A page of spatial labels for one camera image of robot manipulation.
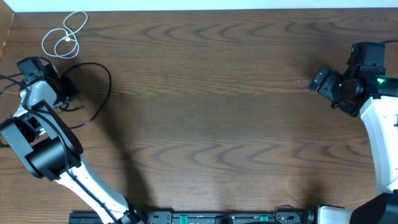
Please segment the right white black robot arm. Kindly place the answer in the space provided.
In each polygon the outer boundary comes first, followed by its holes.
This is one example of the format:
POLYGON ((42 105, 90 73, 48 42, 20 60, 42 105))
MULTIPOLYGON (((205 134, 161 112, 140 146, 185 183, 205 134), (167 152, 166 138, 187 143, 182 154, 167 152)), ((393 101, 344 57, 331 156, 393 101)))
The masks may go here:
POLYGON ((323 67, 308 89, 359 116, 371 146, 376 196, 355 209, 317 205, 303 223, 397 223, 397 78, 386 75, 386 41, 352 45, 344 73, 323 67))

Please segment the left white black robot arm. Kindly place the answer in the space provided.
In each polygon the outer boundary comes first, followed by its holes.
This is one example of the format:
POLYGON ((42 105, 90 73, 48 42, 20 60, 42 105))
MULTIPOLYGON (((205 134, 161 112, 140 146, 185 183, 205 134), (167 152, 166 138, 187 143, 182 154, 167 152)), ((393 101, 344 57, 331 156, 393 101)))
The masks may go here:
POLYGON ((34 177, 65 186, 99 216, 102 223, 146 223, 147 216, 107 185, 90 167, 78 138, 55 112, 68 111, 78 90, 43 57, 17 63, 22 81, 17 111, 1 123, 1 136, 34 177))

